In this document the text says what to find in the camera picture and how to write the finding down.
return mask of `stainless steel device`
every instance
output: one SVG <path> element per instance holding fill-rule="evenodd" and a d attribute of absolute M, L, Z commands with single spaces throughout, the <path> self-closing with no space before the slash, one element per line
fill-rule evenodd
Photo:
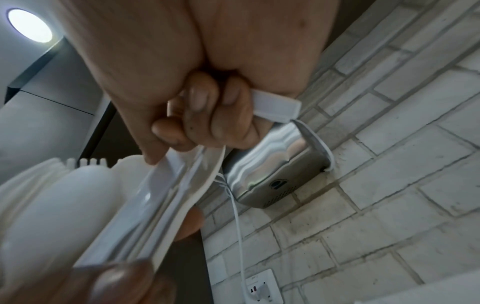
<path fill-rule="evenodd" d="M 275 124 L 248 150 L 233 150 L 222 169 L 236 201 L 267 208 L 330 166 L 327 151 L 313 132 L 292 121 Z"/>

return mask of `round ceiling light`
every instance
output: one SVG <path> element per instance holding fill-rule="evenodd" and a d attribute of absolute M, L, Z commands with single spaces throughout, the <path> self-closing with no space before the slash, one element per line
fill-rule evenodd
<path fill-rule="evenodd" d="M 32 13 L 19 9 L 10 10 L 8 20 L 20 34 L 33 41 L 47 43 L 53 38 L 49 26 Z"/>

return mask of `electrical outlet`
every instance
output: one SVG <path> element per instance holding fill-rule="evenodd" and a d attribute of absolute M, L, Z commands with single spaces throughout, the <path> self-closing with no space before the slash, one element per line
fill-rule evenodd
<path fill-rule="evenodd" d="M 246 286 L 249 292 L 253 295 L 260 290 L 260 287 L 263 284 L 266 284 L 269 288 L 269 298 L 260 300 L 248 298 L 245 304 L 284 304 L 279 285 L 277 284 L 274 272 L 271 269 L 265 270 L 246 279 Z"/>

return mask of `ceiling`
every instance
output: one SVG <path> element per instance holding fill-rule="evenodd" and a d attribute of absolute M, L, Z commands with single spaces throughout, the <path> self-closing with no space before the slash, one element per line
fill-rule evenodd
<path fill-rule="evenodd" d="M 62 37 L 62 31 L 50 13 L 51 2 L 52 0 L 0 1 L 0 100 L 3 100 L 7 85 Z M 29 11 L 43 19 L 53 33 L 52 41 L 37 43 L 13 29 L 8 22 L 7 12 L 15 8 Z"/>

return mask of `wall socket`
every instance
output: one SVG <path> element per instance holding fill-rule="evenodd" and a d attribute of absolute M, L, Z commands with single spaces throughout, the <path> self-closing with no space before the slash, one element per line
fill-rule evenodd
<path fill-rule="evenodd" d="M 254 300 L 248 298 L 245 304 L 284 304 L 284 299 L 280 293 L 279 285 L 275 279 L 274 272 L 271 269 L 257 273 L 254 276 L 246 279 L 246 286 L 251 294 L 256 294 L 263 284 L 266 284 L 269 288 L 268 299 Z"/>

